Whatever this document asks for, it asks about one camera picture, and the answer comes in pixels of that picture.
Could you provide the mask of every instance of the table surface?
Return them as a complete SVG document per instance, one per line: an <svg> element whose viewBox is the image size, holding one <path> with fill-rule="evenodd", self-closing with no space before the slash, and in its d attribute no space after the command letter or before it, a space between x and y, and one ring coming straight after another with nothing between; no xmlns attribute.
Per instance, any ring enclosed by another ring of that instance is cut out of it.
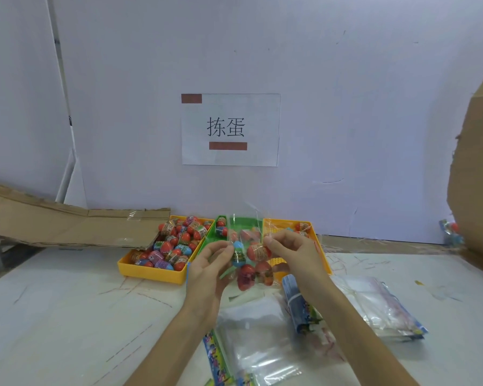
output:
<svg viewBox="0 0 483 386"><path fill-rule="evenodd" d="M125 252L47 249L0 278L0 386L127 380L179 310L185 287L121 276L116 261ZM336 274L386 282L430 331L423 341L391 345L420 384L483 385L483 272L451 255L328 259ZM178 384L203 386L210 377L200 344ZM338 361L282 384L306 380L358 384L349 365Z"/></svg>

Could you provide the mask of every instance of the forearm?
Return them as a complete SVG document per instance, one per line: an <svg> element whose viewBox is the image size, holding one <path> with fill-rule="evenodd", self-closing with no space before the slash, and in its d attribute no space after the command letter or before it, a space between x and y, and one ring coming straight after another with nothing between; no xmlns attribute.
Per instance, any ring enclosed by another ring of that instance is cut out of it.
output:
<svg viewBox="0 0 483 386"><path fill-rule="evenodd" d="M361 385L418 385L331 281L315 302Z"/></svg>
<svg viewBox="0 0 483 386"><path fill-rule="evenodd" d="M182 308L125 386L174 386L202 337L195 318Z"/></svg>

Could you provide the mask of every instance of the hand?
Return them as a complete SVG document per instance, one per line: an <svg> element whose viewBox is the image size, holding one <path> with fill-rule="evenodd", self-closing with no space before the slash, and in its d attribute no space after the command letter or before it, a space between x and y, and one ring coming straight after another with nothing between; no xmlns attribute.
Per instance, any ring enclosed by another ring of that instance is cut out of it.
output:
<svg viewBox="0 0 483 386"><path fill-rule="evenodd" d="M281 230L265 236L263 243L272 251L272 257L282 257L288 263L304 299L317 306L321 288L332 282L315 242L290 230Z"/></svg>
<svg viewBox="0 0 483 386"><path fill-rule="evenodd" d="M198 318L197 321L204 335L216 325L220 299L230 282L229 276L223 279L220 279L220 276L230 266L233 253L234 247L230 242L212 242L188 267L188 284L183 310L190 311L192 316Z"/></svg>

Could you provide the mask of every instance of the right hand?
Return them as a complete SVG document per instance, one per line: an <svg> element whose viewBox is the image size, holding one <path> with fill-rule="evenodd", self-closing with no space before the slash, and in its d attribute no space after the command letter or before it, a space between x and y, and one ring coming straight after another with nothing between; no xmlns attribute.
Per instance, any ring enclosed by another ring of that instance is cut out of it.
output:
<svg viewBox="0 0 483 386"><path fill-rule="evenodd" d="M263 243L271 250L272 257L282 257L288 263L304 299L317 306L315 303L323 288L332 282L315 242L290 230L281 230L265 236Z"/></svg>

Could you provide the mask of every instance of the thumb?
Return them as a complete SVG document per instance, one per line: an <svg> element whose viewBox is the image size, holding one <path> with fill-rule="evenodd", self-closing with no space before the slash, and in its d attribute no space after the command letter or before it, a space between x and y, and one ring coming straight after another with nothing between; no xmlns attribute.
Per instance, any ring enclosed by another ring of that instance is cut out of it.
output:
<svg viewBox="0 0 483 386"><path fill-rule="evenodd" d="M211 263L210 268L215 270L216 273L218 274L227 265L227 263L231 260L233 253L234 253L234 246L229 245Z"/></svg>
<svg viewBox="0 0 483 386"><path fill-rule="evenodd" d="M271 250L272 257L282 257L288 262L289 259L293 259L295 256L295 251L288 249L278 240L274 240L272 236L264 237L263 244Z"/></svg>

